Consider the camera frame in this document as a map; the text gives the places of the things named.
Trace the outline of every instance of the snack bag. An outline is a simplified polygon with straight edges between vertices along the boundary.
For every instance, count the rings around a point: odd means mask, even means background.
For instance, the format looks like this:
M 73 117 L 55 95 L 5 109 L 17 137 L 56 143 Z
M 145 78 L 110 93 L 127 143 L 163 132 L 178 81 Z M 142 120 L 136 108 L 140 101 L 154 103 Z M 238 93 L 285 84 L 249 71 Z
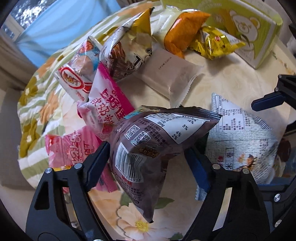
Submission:
M 87 101 L 99 65 L 102 46 L 89 36 L 67 64 L 64 64 L 54 76 L 65 91 L 75 100 Z
M 137 14 L 104 43 L 100 61 L 115 81 L 136 71 L 151 56 L 150 13 L 147 9 Z
M 236 49 L 246 44 L 230 34 L 210 26 L 202 27 L 189 48 L 201 54 L 201 56 L 214 59 L 233 53 Z
M 153 218 L 168 161 L 204 136 L 220 118 L 197 107 L 141 106 L 118 122 L 110 138 L 110 167 L 148 222 Z
M 45 136 L 45 148 L 49 156 L 49 167 L 55 171 L 69 169 L 76 163 L 84 162 L 85 158 L 94 153 L 101 143 L 102 141 L 88 126 L 65 136 L 48 134 Z M 108 192 L 118 190 L 108 164 L 95 189 Z
M 169 52 L 184 58 L 183 51 L 210 14 L 201 11 L 182 12 L 167 6 L 160 14 L 152 36 Z
M 249 169 L 257 184 L 265 184 L 274 164 L 279 142 L 267 123 L 222 96 L 212 93 L 212 111 L 222 115 L 209 132 L 205 155 L 226 170 Z M 196 199 L 206 192 L 197 187 Z
M 202 66 L 178 58 L 159 45 L 153 55 L 133 75 L 170 100 L 170 107 L 179 107 Z
M 110 77 L 104 65 L 99 64 L 89 94 L 89 102 L 79 101 L 77 109 L 97 137 L 107 140 L 114 125 L 132 112 L 134 107 Z

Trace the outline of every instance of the blue curtain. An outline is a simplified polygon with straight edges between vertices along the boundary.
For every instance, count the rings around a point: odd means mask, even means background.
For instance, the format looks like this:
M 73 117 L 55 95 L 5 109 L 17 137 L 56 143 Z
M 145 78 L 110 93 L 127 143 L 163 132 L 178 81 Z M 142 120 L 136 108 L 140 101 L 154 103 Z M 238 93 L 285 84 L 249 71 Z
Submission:
M 120 9 L 116 0 L 57 0 L 15 41 L 40 67 L 96 23 Z

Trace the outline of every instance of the window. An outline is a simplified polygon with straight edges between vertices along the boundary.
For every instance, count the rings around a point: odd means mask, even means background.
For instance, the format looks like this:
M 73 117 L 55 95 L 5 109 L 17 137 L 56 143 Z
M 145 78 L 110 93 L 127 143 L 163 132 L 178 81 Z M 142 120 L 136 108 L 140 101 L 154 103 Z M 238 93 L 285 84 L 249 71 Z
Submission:
M 17 37 L 56 0 L 20 0 L 9 16 L 2 29 L 15 41 Z

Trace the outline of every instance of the yellow foil bag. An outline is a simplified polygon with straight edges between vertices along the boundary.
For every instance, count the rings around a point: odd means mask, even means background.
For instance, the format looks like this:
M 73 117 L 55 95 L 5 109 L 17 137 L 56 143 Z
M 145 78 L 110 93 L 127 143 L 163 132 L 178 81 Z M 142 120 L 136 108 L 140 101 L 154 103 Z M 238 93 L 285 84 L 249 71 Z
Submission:
M 152 9 L 147 9 L 137 14 L 117 28 L 105 41 L 100 52 L 100 61 L 115 81 L 132 74 L 151 56 L 151 11 Z
M 245 45 L 241 40 L 220 29 L 205 26 L 198 31 L 189 48 L 199 52 L 205 58 L 214 59 L 233 53 Z

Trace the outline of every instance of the pink candy wrapper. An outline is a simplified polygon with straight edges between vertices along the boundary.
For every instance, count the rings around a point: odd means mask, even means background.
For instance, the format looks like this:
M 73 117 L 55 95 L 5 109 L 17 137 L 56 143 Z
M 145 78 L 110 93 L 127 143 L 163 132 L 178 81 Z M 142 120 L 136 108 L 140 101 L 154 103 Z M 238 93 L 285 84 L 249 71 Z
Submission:
M 101 63 L 89 93 L 89 102 L 78 101 L 77 109 L 85 123 L 101 140 L 107 140 L 118 121 L 134 111 L 134 107 Z
M 84 162 L 86 157 L 94 153 L 101 143 L 102 141 L 88 126 L 65 136 L 46 135 L 45 147 L 49 155 L 49 167 L 55 171 L 69 169 L 78 162 Z M 108 192 L 118 190 L 108 164 L 95 189 Z

